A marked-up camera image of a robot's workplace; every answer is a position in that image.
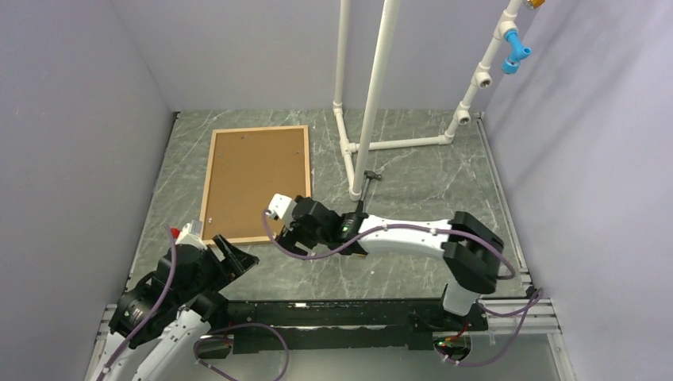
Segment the wooden picture frame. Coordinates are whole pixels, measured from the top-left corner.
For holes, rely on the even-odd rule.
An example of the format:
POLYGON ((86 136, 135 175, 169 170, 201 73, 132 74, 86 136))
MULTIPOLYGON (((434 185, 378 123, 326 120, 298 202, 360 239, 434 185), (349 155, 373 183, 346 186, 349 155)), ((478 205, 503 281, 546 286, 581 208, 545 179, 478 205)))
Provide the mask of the wooden picture frame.
POLYGON ((200 221, 202 239, 266 244, 262 212, 275 194, 311 194, 309 131, 305 125, 215 129, 200 221))

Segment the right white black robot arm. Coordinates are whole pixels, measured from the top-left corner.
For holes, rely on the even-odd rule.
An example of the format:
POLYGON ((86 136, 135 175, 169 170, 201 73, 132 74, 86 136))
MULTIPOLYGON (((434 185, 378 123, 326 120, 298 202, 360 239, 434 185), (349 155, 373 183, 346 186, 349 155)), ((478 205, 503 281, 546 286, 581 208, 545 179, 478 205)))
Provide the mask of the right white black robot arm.
POLYGON ((446 329, 459 328, 477 299, 496 291, 504 264, 502 239, 468 212, 459 211, 451 219, 403 221, 361 208, 338 214, 310 197, 275 194, 267 215, 282 222, 276 242, 297 259, 313 259, 309 249, 324 245, 328 251, 319 254, 321 259, 399 253, 443 261, 454 278, 437 308, 446 329))

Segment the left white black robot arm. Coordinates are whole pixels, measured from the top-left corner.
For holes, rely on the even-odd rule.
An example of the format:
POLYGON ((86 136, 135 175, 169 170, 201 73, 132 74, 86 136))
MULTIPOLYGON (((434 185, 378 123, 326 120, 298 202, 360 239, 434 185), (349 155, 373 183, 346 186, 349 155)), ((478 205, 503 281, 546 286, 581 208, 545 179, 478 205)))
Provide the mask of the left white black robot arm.
POLYGON ((117 301, 95 380, 137 380, 140 365, 156 353, 171 355, 180 343, 226 327, 229 301, 220 291, 260 260, 220 235, 215 243, 222 259, 194 234, 169 230, 156 269, 117 301))

